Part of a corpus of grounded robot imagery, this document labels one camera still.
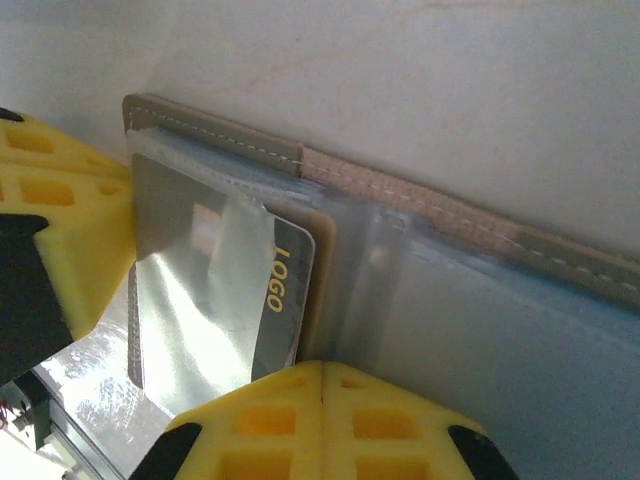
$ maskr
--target white wall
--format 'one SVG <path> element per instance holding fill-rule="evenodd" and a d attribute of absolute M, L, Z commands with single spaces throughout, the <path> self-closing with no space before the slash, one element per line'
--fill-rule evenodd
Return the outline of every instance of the white wall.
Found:
<path fill-rule="evenodd" d="M 0 0 L 0 103 L 122 155 L 152 90 L 640 255 L 637 0 L 163 3 Z"/>

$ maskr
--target leather edge binding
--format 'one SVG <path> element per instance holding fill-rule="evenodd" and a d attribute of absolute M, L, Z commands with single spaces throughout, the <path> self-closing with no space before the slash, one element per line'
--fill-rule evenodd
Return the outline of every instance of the leather edge binding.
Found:
<path fill-rule="evenodd" d="M 123 116 L 125 131 L 159 126 L 297 177 L 411 212 L 470 246 L 640 309 L 640 265 L 636 262 L 155 95 L 128 95 Z"/>

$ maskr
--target wallet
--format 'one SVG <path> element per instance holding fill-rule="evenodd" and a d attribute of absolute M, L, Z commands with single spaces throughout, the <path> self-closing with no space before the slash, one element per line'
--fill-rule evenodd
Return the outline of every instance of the wallet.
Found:
<path fill-rule="evenodd" d="M 640 475 L 638 263 L 160 97 L 127 96 L 123 112 L 136 221 L 154 239 L 138 239 L 129 282 L 129 374 L 148 390 L 179 368 L 191 395 L 160 388 L 173 406 L 161 407 L 176 414 L 237 388 L 258 360 L 258 376 L 339 361 L 477 419 L 521 478 Z M 221 205 L 243 220 L 223 222 Z M 312 259 L 282 289 L 271 283 L 284 276 L 269 253 L 274 222 L 297 228 Z M 212 279 L 203 254 L 251 273 Z M 146 287 L 177 276 L 182 300 Z M 184 312 L 211 308 L 194 294 L 202 279 L 254 320 L 192 331 Z M 260 312 L 278 310 L 289 288 L 301 320 L 272 332 L 275 317 Z M 169 331 L 167 315 L 184 320 Z M 202 381 L 206 367 L 184 348 L 207 335 L 220 338 L 201 356 L 229 369 L 220 384 Z M 273 338 L 277 354 L 263 349 Z M 229 341 L 250 355 L 229 363 Z"/>

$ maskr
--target white stitching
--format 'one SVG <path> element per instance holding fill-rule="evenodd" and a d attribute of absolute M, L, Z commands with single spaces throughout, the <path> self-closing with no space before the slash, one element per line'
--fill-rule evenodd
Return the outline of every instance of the white stitching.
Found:
<path fill-rule="evenodd" d="M 219 138 L 221 140 L 225 140 L 225 141 L 227 141 L 229 143 L 233 143 L 233 144 L 238 145 L 238 146 L 243 147 L 243 148 L 248 148 L 250 150 L 256 150 L 256 151 L 258 151 L 260 153 L 271 155 L 271 156 L 277 158 L 281 162 L 290 162 L 290 163 L 293 163 L 293 164 L 296 164 L 296 165 L 301 165 L 302 164 L 302 162 L 300 160 L 295 160 L 293 158 L 287 157 L 286 155 L 280 155 L 279 153 L 272 152 L 272 151 L 266 150 L 264 148 L 257 147 L 255 145 L 250 145 L 250 144 L 244 143 L 244 142 L 242 142 L 240 140 L 236 140 L 234 138 L 231 138 L 231 137 L 229 137 L 227 135 L 223 135 L 221 133 L 211 132 L 211 131 L 206 130 L 204 128 L 196 127 L 195 125 L 191 125 L 191 124 L 189 124 L 187 122 L 183 122 L 181 120 L 178 120 L 177 118 L 173 118 L 173 117 L 170 117 L 168 115 L 161 115 L 158 112 L 155 112 L 153 110 L 149 110 L 149 109 L 146 109 L 146 108 L 132 107 L 129 110 L 129 128 L 128 129 L 131 129 L 131 127 L 133 126 L 133 111 L 134 110 L 146 113 L 146 114 L 151 115 L 153 117 L 162 118 L 163 120 L 166 120 L 166 121 L 169 121 L 169 122 L 173 122 L 173 123 L 175 123 L 177 125 L 184 125 L 186 127 L 191 128 L 192 130 L 196 130 L 198 132 L 202 132 L 202 133 L 204 133 L 206 135 L 209 135 L 211 137 L 214 137 L 214 138 Z M 465 217 L 463 217 L 462 215 L 460 215 L 460 214 L 458 214 L 456 212 L 453 212 L 451 210 L 445 210 L 444 208 L 439 207 L 437 205 L 433 205 L 433 204 L 427 203 L 422 199 L 411 197 L 411 196 L 408 196 L 408 195 L 403 195 L 401 193 L 396 192 L 395 190 L 386 189 L 386 188 L 382 187 L 382 185 L 378 185 L 378 184 L 370 183 L 370 182 L 365 182 L 364 180 L 361 180 L 359 178 L 355 178 L 355 177 L 352 177 L 352 176 L 349 176 L 349 175 L 344 175 L 342 172 L 339 172 L 339 171 L 334 171 L 334 170 L 330 170 L 328 168 L 319 167 L 317 165 L 314 165 L 311 162 L 307 162 L 305 164 L 305 166 L 310 167 L 310 168 L 312 168 L 314 170 L 317 170 L 317 171 L 320 171 L 320 172 L 325 172 L 325 173 L 328 173 L 330 175 L 334 175 L 334 176 L 337 176 L 337 177 L 340 177 L 340 178 L 343 178 L 343 179 L 346 179 L 346 180 L 350 180 L 352 182 L 355 182 L 355 183 L 358 183 L 360 185 L 363 185 L 363 186 L 365 186 L 367 188 L 373 188 L 374 190 L 382 191 L 383 193 L 385 193 L 387 195 L 390 195 L 392 197 L 398 197 L 398 198 L 401 198 L 402 200 L 405 200 L 405 201 L 408 201 L 408 202 L 412 202 L 412 203 L 415 203 L 415 204 L 418 204 L 418 205 L 422 205 L 424 207 L 429 207 L 431 210 L 434 210 L 436 212 L 449 215 L 449 216 L 451 216 L 453 218 L 458 218 L 458 219 L 460 219 L 460 221 L 464 225 L 471 226 L 471 227 L 476 228 L 476 229 L 478 229 L 478 230 L 480 230 L 482 232 L 485 232 L 485 233 L 488 233 L 490 235 L 493 235 L 494 237 L 499 238 L 500 240 L 503 240 L 503 241 L 505 241 L 507 243 L 510 243 L 511 245 L 513 245 L 514 247 L 518 248 L 519 250 L 523 250 L 525 252 L 528 252 L 528 253 L 530 253 L 530 254 L 538 257 L 538 258 L 554 262 L 554 263 L 556 263 L 558 265 L 561 265 L 561 266 L 569 268 L 569 269 L 576 270 L 576 271 L 578 271 L 580 273 L 583 273 L 585 275 L 589 275 L 589 276 L 595 278 L 596 280 L 601 280 L 603 282 L 611 283 L 613 285 L 618 285 L 618 286 L 620 286 L 620 287 L 622 287 L 622 288 L 624 288 L 626 290 L 630 290 L 632 292 L 636 292 L 636 293 L 640 292 L 640 287 L 638 287 L 637 285 L 633 285 L 633 284 L 628 283 L 628 282 L 617 282 L 612 277 L 610 277 L 609 275 L 605 275 L 603 273 L 594 272 L 593 270 L 591 270 L 589 268 L 586 268 L 586 267 L 582 267 L 580 265 L 570 265 L 567 260 L 549 256 L 549 255 L 547 255 L 544 252 L 541 252 L 539 250 L 528 249 L 527 247 L 525 247 L 521 243 L 515 242 L 514 240 L 510 239 L 509 237 L 506 237 L 505 235 L 502 235 L 502 234 L 496 232 L 495 230 L 490 230 L 489 228 L 485 227 L 484 225 L 478 225 L 477 223 L 473 222 L 472 220 L 469 220 L 468 218 L 465 218 Z"/>
<path fill-rule="evenodd" d="M 280 161 L 280 162 L 289 162 L 289 163 L 293 163 L 293 164 L 296 164 L 296 165 L 300 165 L 302 163 L 300 160 L 295 160 L 293 158 L 287 157 L 286 155 L 280 155 L 279 153 L 272 152 L 270 150 L 258 147 L 256 145 L 251 145 L 251 144 L 242 142 L 240 140 L 236 140 L 235 138 L 231 138 L 231 137 L 229 137 L 227 135 L 223 135 L 221 133 L 216 133 L 216 132 L 211 132 L 211 131 L 209 131 L 207 129 L 196 127 L 195 125 L 191 125 L 191 124 L 189 124 L 187 122 L 183 122 L 182 120 L 178 120 L 177 118 L 173 118 L 173 117 L 170 117 L 168 115 L 162 115 L 162 114 L 160 114 L 158 112 L 155 112 L 153 110 L 149 110 L 147 108 L 132 107 L 129 110 L 129 128 L 131 128 L 131 126 L 133 125 L 133 111 L 134 110 L 136 110 L 138 112 L 146 113 L 148 115 L 151 115 L 152 117 L 161 118 L 163 120 L 175 123 L 176 125 L 183 125 L 183 126 L 188 127 L 188 128 L 190 128 L 192 130 L 195 130 L 197 132 L 201 132 L 201 133 L 204 133 L 206 135 L 209 135 L 210 137 L 218 138 L 220 140 L 224 140 L 226 142 L 233 143 L 234 145 L 238 145 L 239 147 L 247 148 L 249 150 L 255 150 L 256 152 L 264 153 L 266 155 L 271 155 L 272 157 L 275 157 L 276 159 L 278 159 L 278 161 Z"/>
<path fill-rule="evenodd" d="M 399 198 L 401 198 L 403 200 L 407 200 L 407 201 L 416 203 L 418 205 L 429 207 L 431 210 L 435 210 L 435 211 L 437 211 L 439 213 L 444 213 L 444 214 L 447 214 L 447 215 L 449 215 L 451 217 L 458 218 L 458 219 L 460 219 L 462 224 L 464 224 L 466 226 L 471 225 L 474 228 L 476 228 L 476 229 L 478 229 L 478 230 L 480 230 L 482 232 L 486 232 L 486 233 L 488 233 L 490 235 L 493 235 L 493 236 L 495 236 L 495 237 L 497 237 L 497 238 L 499 238 L 501 240 L 504 240 L 504 241 L 512 244 L 514 247 L 518 248 L 519 250 L 523 250 L 523 251 L 528 252 L 528 253 L 530 253 L 530 254 L 532 254 L 532 255 L 540 258 L 540 259 L 551 261 L 551 262 L 553 262 L 553 263 L 555 263 L 557 265 L 566 267 L 568 269 L 573 269 L 573 270 L 576 270 L 576 271 L 578 271 L 580 273 L 584 273 L 586 275 L 590 275 L 591 277 L 595 278 L 596 280 L 601 280 L 603 282 L 607 282 L 607 283 L 611 283 L 611 284 L 614 284 L 614 285 L 618 285 L 618 286 L 620 286 L 620 287 L 622 287 L 622 288 L 624 288 L 626 290 L 630 290 L 630 291 L 633 291 L 633 292 L 639 292 L 640 291 L 640 287 L 638 287 L 636 285 L 633 285 L 631 283 L 628 283 L 628 282 L 616 282 L 609 275 L 605 275 L 603 273 L 594 272 L 591 269 L 586 268 L 586 267 L 571 265 L 571 264 L 569 264 L 569 262 L 567 260 L 564 260 L 562 258 L 552 257 L 550 255 L 547 255 L 544 252 L 539 251 L 539 250 L 528 249 L 527 247 L 525 247 L 521 243 L 515 242 L 514 240 L 510 239 L 509 237 L 506 237 L 505 235 L 502 235 L 502 234 L 496 232 L 495 230 L 490 230 L 489 228 L 485 227 L 484 225 L 478 225 L 478 224 L 474 223 L 472 220 L 469 220 L 468 218 L 465 218 L 464 216 L 462 216 L 462 215 L 460 215 L 460 214 L 458 214 L 456 212 L 453 212 L 451 210 L 445 210 L 442 207 L 439 207 L 437 205 L 428 204 L 424 200 L 417 199 L 417 198 L 414 198 L 414 197 L 409 197 L 407 195 L 402 195 L 402 194 L 399 194 L 398 192 L 395 192 L 393 190 L 384 189 L 381 185 L 363 182 L 360 179 L 345 175 L 342 172 L 330 170 L 330 169 L 324 168 L 324 167 L 320 167 L 318 165 L 314 165 L 311 162 L 305 163 L 305 166 L 306 167 L 310 167 L 310 168 L 312 168 L 314 170 L 317 170 L 317 171 L 320 171 L 320 172 L 325 172 L 325 173 L 328 173 L 330 175 L 334 175 L 334 176 L 346 179 L 346 180 L 354 181 L 356 183 L 359 183 L 361 185 L 365 185 L 367 187 L 374 188 L 376 190 L 381 190 L 384 193 L 387 193 L 389 195 L 392 195 L 392 196 L 395 196 L 395 197 L 399 197 Z"/>

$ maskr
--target black rubber pad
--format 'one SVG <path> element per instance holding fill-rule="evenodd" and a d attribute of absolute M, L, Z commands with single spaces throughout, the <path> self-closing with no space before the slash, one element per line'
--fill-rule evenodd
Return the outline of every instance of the black rubber pad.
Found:
<path fill-rule="evenodd" d="M 185 423 L 163 433 L 129 480 L 173 480 L 189 456 L 202 427 Z"/>
<path fill-rule="evenodd" d="M 17 114 L 16 112 L 12 112 L 11 110 L 7 110 L 6 108 L 0 107 L 0 120 L 9 120 L 11 122 L 24 122 L 24 118 Z"/>
<path fill-rule="evenodd" d="M 48 226 L 0 214 L 0 385 L 73 342 L 34 241 Z"/>
<path fill-rule="evenodd" d="M 449 435 L 475 480 L 519 480 L 498 448 L 486 436 L 460 425 L 449 427 Z"/>

